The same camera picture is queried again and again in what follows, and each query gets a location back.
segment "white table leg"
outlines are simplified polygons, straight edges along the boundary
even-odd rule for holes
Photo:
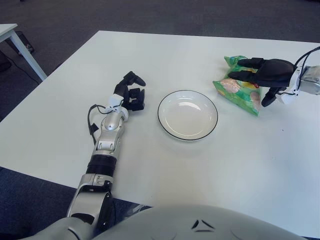
[[[13,44],[16,46],[16,48],[20,51],[22,56],[25,58],[25,60],[29,63],[29,65],[33,68],[33,70],[36,72],[36,74],[40,77],[40,79],[43,81],[47,78],[47,75],[45,72],[41,69],[39,64],[36,62],[34,57],[30,54],[26,46],[22,43],[18,35],[14,30],[11,30],[10,32],[10,39],[13,42]]]

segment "plastic bag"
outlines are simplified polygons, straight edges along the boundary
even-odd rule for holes
[[[251,71],[257,72],[257,69],[238,65],[241,59],[247,59],[245,56],[225,56],[229,71],[220,81],[213,81],[216,90],[225,98],[234,104],[243,108],[251,114],[258,116],[261,107],[261,88],[249,82],[239,81],[228,77],[230,72]]]

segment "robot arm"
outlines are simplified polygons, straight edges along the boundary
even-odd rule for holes
[[[320,50],[320,47],[307,52],[304,57],[307,58],[317,50]],[[303,65],[298,67],[297,64],[302,57],[296,64],[281,59],[242,59],[239,60],[239,65],[258,69],[258,71],[256,73],[233,71],[228,76],[243,82],[258,84],[261,87],[269,87],[269,91],[261,102],[264,107],[270,105],[275,99],[288,104],[299,95],[299,91],[320,94],[320,66],[305,67],[305,60]]]
[[[144,109],[145,91],[139,88],[128,89],[128,85],[137,83],[145,86],[145,82],[132,71],[124,76],[115,87],[114,94],[109,97],[108,105],[102,114],[101,134],[95,141],[94,150],[82,176],[74,198],[67,212],[67,217],[74,217],[104,231],[112,212],[113,198],[111,194],[114,182],[113,174],[119,158],[120,138],[124,132],[124,122],[129,118],[128,110]],[[90,125],[89,130],[93,139],[93,132],[98,128]]]

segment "floor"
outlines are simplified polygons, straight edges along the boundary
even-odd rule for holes
[[[0,9],[0,23],[18,24],[48,75],[98,30],[320,42],[318,0],[0,0]],[[5,42],[0,51],[40,81]],[[14,65],[1,72],[0,119],[36,87]],[[0,168],[0,233],[36,233],[65,216],[74,192]],[[118,214],[131,205],[117,201]]]

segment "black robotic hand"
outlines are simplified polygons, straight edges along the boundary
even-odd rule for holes
[[[258,71],[256,73],[232,71],[228,74],[229,78],[270,88],[261,102],[264,107],[276,99],[276,94],[279,91],[284,91],[289,86],[291,76],[296,70],[295,65],[291,62],[281,59],[265,60],[254,57],[239,60],[238,65],[258,69]]]
[[[128,86],[132,84],[138,84],[143,87],[146,85],[145,81],[130,71],[123,77],[123,80],[115,86],[113,93],[123,97],[123,103],[121,106],[127,110],[143,110],[145,108],[145,90],[140,90],[140,88],[133,88],[129,90]]]

